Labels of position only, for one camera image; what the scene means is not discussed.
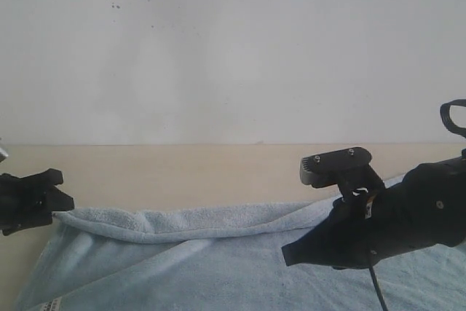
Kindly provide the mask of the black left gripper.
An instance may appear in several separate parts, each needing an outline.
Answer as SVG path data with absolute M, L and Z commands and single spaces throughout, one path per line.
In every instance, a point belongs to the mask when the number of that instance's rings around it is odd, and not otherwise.
M 61 184 L 63 173 L 53 168 L 22 178 L 2 173 L 1 233 L 45 227 L 54 212 L 73 210 L 73 197 L 56 187 Z

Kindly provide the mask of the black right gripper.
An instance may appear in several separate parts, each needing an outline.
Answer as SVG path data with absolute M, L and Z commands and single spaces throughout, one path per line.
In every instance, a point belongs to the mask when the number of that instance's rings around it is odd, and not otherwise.
M 366 269 L 393 256 L 393 200 L 388 194 L 339 198 L 327 219 L 282 248 L 285 265 Z

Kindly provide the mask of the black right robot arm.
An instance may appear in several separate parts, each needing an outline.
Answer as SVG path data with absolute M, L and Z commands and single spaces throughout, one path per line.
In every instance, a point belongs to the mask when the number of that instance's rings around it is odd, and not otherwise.
M 465 156 L 422 163 L 386 186 L 361 147 L 305 157 L 304 185 L 340 196 L 315 228 L 282 248 L 287 266 L 368 269 L 381 260 L 465 241 Z

